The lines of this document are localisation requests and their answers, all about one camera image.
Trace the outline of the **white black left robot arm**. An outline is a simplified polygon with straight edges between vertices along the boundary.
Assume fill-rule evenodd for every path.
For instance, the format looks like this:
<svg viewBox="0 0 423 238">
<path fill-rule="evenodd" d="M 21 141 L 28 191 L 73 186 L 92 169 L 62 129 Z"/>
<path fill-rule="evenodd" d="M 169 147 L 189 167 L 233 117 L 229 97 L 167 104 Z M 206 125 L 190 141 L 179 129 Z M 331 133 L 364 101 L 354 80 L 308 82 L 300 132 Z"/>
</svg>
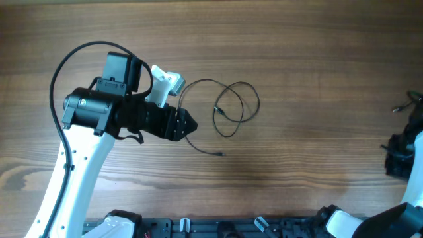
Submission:
<svg viewBox="0 0 423 238">
<path fill-rule="evenodd" d="M 142 131 L 180 141 L 197 128 L 183 108 L 166 103 L 183 77 L 148 67 L 135 56 L 109 52 L 95 87 L 77 88 L 63 102 L 61 144 L 42 205 L 27 237 L 80 237 L 100 169 L 122 128 L 143 143 Z"/>
</svg>

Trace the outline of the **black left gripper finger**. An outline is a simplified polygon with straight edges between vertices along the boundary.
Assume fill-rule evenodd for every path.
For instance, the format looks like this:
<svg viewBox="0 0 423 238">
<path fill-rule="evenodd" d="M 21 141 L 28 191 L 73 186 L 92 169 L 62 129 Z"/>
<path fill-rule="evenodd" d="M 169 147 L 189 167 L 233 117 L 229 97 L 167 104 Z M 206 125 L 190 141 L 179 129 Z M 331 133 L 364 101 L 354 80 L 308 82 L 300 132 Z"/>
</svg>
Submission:
<svg viewBox="0 0 423 238">
<path fill-rule="evenodd" d="M 183 108 L 178 109 L 178 123 L 181 128 L 197 128 L 198 123 L 191 117 L 190 113 Z"/>
<path fill-rule="evenodd" d="M 198 128 L 197 126 L 178 127 L 178 141 L 185 138 L 188 134 L 195 132 L 197 128 Z"/>
</svg>

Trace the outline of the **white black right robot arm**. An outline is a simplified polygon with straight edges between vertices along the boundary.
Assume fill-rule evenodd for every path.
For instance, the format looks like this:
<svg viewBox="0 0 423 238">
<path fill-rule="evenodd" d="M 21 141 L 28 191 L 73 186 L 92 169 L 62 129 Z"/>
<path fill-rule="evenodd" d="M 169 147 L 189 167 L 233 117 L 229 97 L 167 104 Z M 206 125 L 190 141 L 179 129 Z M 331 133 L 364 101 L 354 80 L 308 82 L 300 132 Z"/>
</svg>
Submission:
<svg viewBox="0 0 423 238">
<path fill-rule="evenodd" d="M 330 237 L 421 237 L 422 236 L 422 112 L 415 110 L 400 134 L 387 145 L 385 169 L 392 177 L 405 179 L 397 203 L 367 218 L 339 207 L 319 210 L 317 225 Z"/>
</svg>

